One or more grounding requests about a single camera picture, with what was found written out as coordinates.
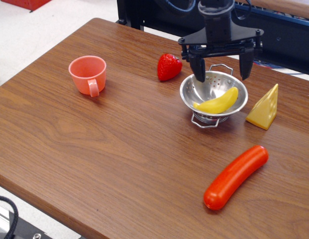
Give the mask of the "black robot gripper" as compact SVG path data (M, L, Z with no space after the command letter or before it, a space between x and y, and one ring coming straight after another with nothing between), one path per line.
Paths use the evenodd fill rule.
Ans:
M190 63L195 78L206 79L206 57L239 55L242 80L250 76L253 60L262 51L264 30L237 25L232 20L233 4L199 4L204 28L178 40L182 58Z

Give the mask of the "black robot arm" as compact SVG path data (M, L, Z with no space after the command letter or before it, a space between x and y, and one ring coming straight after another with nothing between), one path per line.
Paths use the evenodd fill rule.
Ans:
M196 79L205 81L205 58L232 55L239 56L242 80L249 78L254 58L262 52L264 30L235 24L233 0L202 0L198 10L204 18L204 28L178 40L182 59L190 64Z

